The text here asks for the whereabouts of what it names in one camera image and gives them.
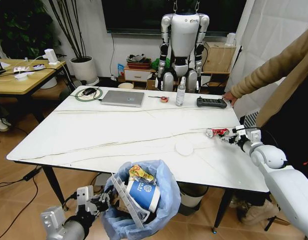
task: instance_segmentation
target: shoe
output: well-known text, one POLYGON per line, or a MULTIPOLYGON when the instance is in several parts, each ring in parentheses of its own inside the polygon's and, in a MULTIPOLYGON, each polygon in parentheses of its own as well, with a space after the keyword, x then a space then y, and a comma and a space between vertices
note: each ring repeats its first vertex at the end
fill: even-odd
POLYGON ((246 225, 257 224, 262 220, 273 218, 279 213, 279 208, 267 199, 262 206, 253 206, 248 203, 245 207, 247 209, 244 214, 242 214, 243 210, 241 209, 239 210, 240 212, 237 211, 237 214, 239 220, 246 225))
POLYGON ((233 196, 232 200, 230 201, 229 207, 231 209, 235 208, 241 208, 243 205, 245 205, 246 202, 244 200, 240 200, 235 195, 233 196))
POLYGON ((0 118, 0 132, 6 132, 9 130, 11 124, 4 118, 0 118))

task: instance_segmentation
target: red object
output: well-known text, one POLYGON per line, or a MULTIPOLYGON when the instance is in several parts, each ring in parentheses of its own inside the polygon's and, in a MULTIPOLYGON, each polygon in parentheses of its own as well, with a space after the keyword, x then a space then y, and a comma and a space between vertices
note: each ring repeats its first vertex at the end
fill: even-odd
POLYGON ((227 128, 221 128, 221 129, 208 128, 206 129, 206 135, 209 138, 212 138, 215 135, 227 135, 227 134, 229 134, 229 130, 227 128))
POLYGON ((160 98, 160 101, 161 101, 162 103, 167 103, 167 102, 168 102, 168 97, 167 97, 167 96, 162 96, 162 97, 160 98))
POLYGON ((136 63, 130 63, 128 62, 127 65, 129 68, 131 69, 150 69, 150 62, 146 62, 146 63, 140 63, 140 62, 136 62, 136 63))

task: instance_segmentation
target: remote control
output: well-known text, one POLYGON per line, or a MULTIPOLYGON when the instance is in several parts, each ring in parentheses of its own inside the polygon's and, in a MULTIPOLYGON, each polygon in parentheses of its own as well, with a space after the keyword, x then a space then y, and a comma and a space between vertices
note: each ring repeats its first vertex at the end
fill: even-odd
POLYGON ((217 107, 217 108, 226 108, 227 107, 227 103, 222 100, 221 98, 220 99, 208 99, 208 98, 202 98, 202 97, 199 97, 197 98, 197 106, 198 107, 217 107))

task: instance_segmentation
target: spray bottle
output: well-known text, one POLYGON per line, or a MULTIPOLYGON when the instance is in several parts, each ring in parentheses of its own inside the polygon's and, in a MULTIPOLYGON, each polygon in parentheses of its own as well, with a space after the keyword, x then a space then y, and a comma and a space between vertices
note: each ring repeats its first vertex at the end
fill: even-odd
POLYGON ((180 85, 177 88, 177 96, 176 96, 176 106, 182 106, 184 103, 184 97, 185 97, 185 91, 186 91, 186 86, 185 86, 185 77, 182 77, 182 80, 180 82, 180 85))

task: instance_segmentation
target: chain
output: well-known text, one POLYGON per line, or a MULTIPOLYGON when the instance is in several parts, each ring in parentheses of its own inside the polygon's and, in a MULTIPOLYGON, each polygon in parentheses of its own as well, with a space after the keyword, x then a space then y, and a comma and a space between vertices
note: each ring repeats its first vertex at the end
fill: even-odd
POLYGON ((200 0, 197 0, 197 2, 196 2, 196 6, 195 6, 196 13, 197 13, 197 11, 198 11, 198 9, 199 9, 199 1, 200 1, 200 0))
POLYGON ((174 13, 177 11, 177 0, 174 0, 174 13))

